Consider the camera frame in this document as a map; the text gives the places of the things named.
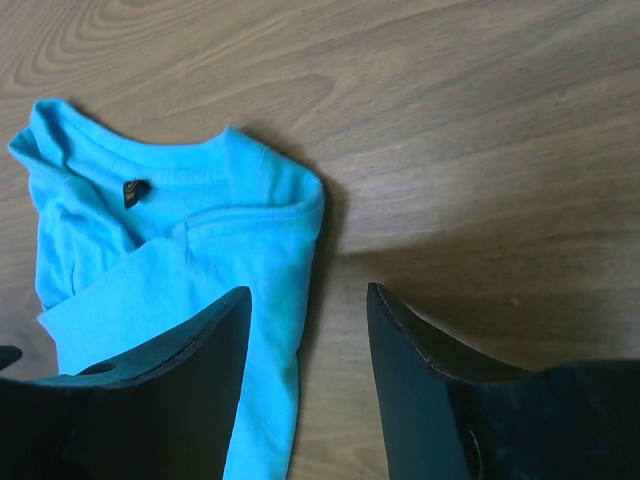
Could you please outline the turquoise blue t shirt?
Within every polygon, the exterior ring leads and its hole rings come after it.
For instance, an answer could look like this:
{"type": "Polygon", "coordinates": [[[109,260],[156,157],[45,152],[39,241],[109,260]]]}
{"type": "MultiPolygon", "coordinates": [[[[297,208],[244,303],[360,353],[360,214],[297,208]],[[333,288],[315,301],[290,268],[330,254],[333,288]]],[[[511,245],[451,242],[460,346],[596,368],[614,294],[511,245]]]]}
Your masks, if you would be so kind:
{"type": "Polygon", "coordinates": [[[143,144],[59,99],[37,102],[8,149],[39,215],[35,290],[59,371],[77,374],[246,286],[251,329],[224,475],[285,478],[321,180],[235,128],[143,144]]]}

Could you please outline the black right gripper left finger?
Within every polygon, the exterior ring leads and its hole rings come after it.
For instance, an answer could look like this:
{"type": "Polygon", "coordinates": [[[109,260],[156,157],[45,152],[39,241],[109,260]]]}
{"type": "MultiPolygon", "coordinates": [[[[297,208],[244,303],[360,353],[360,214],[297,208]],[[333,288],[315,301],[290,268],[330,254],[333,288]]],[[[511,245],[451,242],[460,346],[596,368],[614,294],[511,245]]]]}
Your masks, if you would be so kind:
{"type": "Polygon", "coordinates": [[[237,287],[127,352],[27,383],[25,478],[221,478],[250,318],[237,287]]]}

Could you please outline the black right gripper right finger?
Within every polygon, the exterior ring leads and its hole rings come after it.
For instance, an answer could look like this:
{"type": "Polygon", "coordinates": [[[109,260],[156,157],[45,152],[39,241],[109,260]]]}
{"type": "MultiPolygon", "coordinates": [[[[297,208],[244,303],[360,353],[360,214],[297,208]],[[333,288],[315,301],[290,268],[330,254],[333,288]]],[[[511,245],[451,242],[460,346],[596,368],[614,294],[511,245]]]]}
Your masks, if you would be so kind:
{"type": "Polygon", "coordinates": [[[367,325],[390,478],[483,478],[457,389],[513,382],[528,371],[465,345],[380,283],[367,288],[367,325]]]}

